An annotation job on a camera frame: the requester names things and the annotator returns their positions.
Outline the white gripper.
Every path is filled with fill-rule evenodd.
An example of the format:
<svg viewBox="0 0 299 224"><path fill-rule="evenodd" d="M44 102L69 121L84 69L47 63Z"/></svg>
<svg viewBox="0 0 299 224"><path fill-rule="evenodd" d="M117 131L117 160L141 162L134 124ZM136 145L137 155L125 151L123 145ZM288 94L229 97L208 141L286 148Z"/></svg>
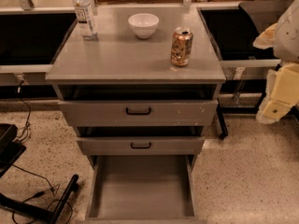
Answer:
<svg viewBox="0 0 299 224"><path fill-rule="evenodd" d="M267 27L255 38L253 46L257 49L272 48L276 28L275 23ZM265 92L256 119L262 124L272 124L286 116L299 102L299 64L283 63L277 71L270 69Z"/></svg>

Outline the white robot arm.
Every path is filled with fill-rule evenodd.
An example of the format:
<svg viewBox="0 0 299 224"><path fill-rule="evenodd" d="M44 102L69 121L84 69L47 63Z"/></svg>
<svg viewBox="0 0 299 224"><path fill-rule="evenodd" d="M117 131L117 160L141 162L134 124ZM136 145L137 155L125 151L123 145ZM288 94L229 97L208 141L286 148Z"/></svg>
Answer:
<svg viewBox="0 0 299 224"><path fill-rule="evenodd" d="M299 0L294 0L277 23L256 37L253 46L272 48L280 59L280 68L268 71L265 97L256 115L262 124L272 124L299 102Z"/></svg>

